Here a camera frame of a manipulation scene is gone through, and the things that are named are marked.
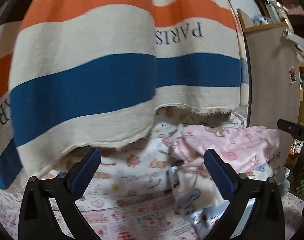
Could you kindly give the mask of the green black checkered box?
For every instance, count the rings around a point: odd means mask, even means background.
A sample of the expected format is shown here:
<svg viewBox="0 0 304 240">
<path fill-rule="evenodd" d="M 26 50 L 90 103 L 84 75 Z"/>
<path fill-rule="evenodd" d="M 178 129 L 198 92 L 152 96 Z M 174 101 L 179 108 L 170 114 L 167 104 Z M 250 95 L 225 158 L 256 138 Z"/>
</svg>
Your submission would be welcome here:
<svg viewBox="0 0 304 240">
<path fill-rule="evenodd" d="M 294 173 L 294 191 L 302 194 L 304 191 L 304 158 L 298 159 L 293 169 Z"/>
</svg>

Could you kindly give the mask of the pink cartoon print pants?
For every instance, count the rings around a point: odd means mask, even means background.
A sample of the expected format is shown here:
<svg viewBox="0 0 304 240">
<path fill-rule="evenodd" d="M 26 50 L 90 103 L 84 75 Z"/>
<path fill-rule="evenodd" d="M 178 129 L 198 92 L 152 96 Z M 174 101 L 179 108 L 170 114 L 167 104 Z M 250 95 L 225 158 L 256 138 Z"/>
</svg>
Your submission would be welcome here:
<svg viewBox="0 0 304 240">
<path fill-rule="evenodd" d="M 188 125 L 174 134 L 170 146 L 173 156 L 183 161 L 184 172 L 208 177 L 204 154 L 209 149 L 215 150 L 237 173 L 248 173 L 277 156 L 281 142 L 277 130 L 264 126 L 211 128 Z"/>
</svg>

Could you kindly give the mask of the cartoon sticker on cabinet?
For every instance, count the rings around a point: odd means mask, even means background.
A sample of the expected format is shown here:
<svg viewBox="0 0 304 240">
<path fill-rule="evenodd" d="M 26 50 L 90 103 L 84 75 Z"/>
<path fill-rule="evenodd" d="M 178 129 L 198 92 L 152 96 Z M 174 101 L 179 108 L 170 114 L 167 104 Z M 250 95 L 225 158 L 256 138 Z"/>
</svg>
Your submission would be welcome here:
<svg viewBox="0 0 304 240">
<path fill-rule="evenodd" d="M 296 70 L 294 66 L 289 67 L 289 78 L 291 80 L 291 84 L 294 84 L 296 82 Z"/>
</svg>

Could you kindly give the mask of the light blue satin garment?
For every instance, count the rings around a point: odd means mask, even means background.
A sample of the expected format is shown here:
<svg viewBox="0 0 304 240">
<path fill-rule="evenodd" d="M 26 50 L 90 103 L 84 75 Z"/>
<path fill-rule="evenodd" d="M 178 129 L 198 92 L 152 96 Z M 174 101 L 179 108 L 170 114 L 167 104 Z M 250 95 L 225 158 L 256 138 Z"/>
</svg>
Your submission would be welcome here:
<svg viewBox="0 0 304 240">
<path fill-rule="evenodd" d="M 176 208 L 200 239 L 284 239 L 285 219 L 278 186 L 289 175 L 282 168 L 272 177 L 254 179 L 236 173 L 208 152 L 207 171 L 186 173 L 172 166 L 169 179 Z"/>
</svg>

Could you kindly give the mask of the striped Paris curtain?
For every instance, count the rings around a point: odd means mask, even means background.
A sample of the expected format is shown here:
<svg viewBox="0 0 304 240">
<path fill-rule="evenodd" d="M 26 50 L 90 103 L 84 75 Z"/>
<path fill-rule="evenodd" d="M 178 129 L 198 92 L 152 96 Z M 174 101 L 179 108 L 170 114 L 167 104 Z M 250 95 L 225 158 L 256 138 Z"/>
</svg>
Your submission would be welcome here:
<svg viewBox="0 0 304 240">
<path fill-rule="evenodd" d="M 145 137 L 156 111 L 248 104 L 230 0 L 8 0 L 0 12 L 0 189 L 78 147 Z"/>
</svg>

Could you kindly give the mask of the baby bear print sheet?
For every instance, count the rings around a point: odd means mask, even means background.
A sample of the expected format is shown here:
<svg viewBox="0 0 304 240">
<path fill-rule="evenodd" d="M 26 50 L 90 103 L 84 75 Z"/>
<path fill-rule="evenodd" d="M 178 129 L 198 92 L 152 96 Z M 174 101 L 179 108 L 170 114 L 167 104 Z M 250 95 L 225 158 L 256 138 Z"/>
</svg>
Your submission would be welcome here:
<svg viewBox="0 0 304 240">
<path fill-rule="evenodd" d="M 167 107 L 156 113 L 149 134 L 121 149 L 101 148 L 101 164 L 84 195 L 76 201 L 81 211 L 128 206 L 157 198 L 169 189 L 168 168 L 175 162 L 172 140 L 187 125 L 244 128 L 247 119 L 240 113 L 197 115 Z"/>
</svg>

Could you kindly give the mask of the brown wooden cabinet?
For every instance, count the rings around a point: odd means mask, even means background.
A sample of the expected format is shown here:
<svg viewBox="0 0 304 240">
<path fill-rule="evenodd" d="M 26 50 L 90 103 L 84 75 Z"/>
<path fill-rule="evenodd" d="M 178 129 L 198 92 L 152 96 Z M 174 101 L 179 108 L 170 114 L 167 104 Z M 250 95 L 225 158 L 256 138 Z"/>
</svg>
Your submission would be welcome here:
<svg viewBox="0 0 304 240">
<path fill-rule="evenodd" d="M 244 34 L 249 66 L 249 126 L 276 128 L 279 119 L 297 122 L 299 116 L 299 64 L 294 42 L 283 33 L 285 23 L 255 25 L 241 9 L 237 14 Z M 296 70 L 291 84 L 289 67 Z"/>
</svg>

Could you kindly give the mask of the pink print bed sheet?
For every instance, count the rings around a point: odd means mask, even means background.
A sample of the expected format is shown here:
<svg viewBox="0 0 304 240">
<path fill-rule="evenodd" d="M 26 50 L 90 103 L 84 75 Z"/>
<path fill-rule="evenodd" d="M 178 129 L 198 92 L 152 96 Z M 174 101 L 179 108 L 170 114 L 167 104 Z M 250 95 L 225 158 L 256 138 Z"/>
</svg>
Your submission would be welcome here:
<svg viewBox="0 0 304 240">
<path fill-rule="evenodd" d="M 22 194 L 0 190 L 0 222 L 18 239 Z M 77 207 L 101 239 L 198 239 L 191 224 L 175 210 L 170 194 L 136 205 L 102 208 L 102 200 L 82 198 Z"/>
</svg>

